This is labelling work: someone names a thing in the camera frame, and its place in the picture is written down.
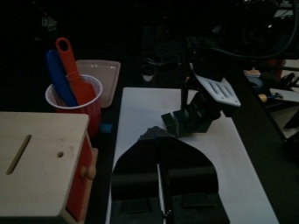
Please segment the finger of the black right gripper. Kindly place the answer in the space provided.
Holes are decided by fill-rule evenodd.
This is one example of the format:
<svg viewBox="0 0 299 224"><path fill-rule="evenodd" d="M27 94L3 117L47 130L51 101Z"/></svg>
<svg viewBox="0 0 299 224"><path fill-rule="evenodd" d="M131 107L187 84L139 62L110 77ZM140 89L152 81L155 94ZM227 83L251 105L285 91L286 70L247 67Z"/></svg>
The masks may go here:
<svg viewBox="0 0 299 224"><path fill-rule="evenodd" d="M220 118L220 108L206 98L195 95L187 108L186 129L190 133L206 133L211 123Z"/></svg>

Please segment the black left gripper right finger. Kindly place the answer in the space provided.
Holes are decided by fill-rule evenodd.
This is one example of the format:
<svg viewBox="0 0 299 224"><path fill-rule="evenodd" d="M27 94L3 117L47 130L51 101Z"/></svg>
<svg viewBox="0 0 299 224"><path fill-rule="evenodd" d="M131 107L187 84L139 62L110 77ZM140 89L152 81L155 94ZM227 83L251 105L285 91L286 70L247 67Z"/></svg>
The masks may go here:
<svg viewBox="0 0 299 224"><path fill-rule="evenodd" d="M167 131L155 132L166 224L230 224L215 166Z"/></svg>

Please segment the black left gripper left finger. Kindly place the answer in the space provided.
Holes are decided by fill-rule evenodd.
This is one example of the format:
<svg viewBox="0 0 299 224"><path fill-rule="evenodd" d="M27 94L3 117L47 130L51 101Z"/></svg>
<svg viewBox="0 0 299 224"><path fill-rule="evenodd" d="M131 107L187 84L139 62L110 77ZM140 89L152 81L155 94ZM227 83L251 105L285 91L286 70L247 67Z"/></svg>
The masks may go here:
<svg viewBox="0 0 299 224"><path fill-rule="evenodd" d="M111 180L110 224L164 224L152 127L116 161Z"/></svg>

